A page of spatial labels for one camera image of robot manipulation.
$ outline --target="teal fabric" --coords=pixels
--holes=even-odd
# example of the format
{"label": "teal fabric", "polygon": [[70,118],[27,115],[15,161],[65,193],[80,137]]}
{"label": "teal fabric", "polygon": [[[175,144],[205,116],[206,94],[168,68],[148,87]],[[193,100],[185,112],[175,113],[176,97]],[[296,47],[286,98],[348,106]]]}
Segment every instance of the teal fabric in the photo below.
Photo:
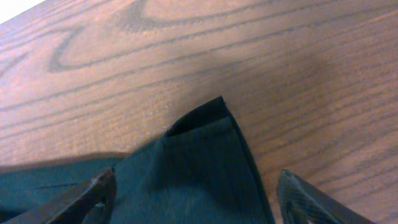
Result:
{"label": "teal fabric", "polygon": [[0,176],[0,221],[109,166],[118,183],[111,223],[274,223],[252,155],[222,97],[127,158]]}

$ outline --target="folded cloth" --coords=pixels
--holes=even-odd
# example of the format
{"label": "folded cloth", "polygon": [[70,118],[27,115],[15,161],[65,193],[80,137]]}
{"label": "folded cloth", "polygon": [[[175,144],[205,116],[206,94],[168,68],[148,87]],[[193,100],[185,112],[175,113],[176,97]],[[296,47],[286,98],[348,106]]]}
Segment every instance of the folded cloth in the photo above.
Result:
{"label": "folded cloth", "polygon": [[252,155],[222,97],[127,158],[0,175],[0,222],[109,166],[118,185],[111,223],[274,223]]}

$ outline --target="brown wooden tabletop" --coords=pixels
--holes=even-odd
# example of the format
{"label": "brown wooden tabletop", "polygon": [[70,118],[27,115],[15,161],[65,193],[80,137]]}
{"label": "brown wooden tabletop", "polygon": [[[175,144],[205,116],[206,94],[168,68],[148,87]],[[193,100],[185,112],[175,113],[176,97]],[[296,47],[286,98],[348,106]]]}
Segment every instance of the brown wooden tabletop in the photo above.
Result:
{"label": "brown wooden tabletop", "polygon": [[0,25],[0,169],[125,155],[222,95],[280,223],[290,169],[398,222],[396,0],[48,0]]}

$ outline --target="wood grain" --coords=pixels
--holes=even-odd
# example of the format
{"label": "wood grain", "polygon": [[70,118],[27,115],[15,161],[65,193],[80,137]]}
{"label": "wood grain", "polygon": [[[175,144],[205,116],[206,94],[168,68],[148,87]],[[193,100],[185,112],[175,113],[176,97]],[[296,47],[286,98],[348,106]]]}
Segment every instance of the wood grain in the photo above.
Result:
{"label": "wood grain", "polygon": [[47,0],[0,25],[0,165],[131,153],[223,95],[278,223],[290,169],[397,223],[395,0]]}

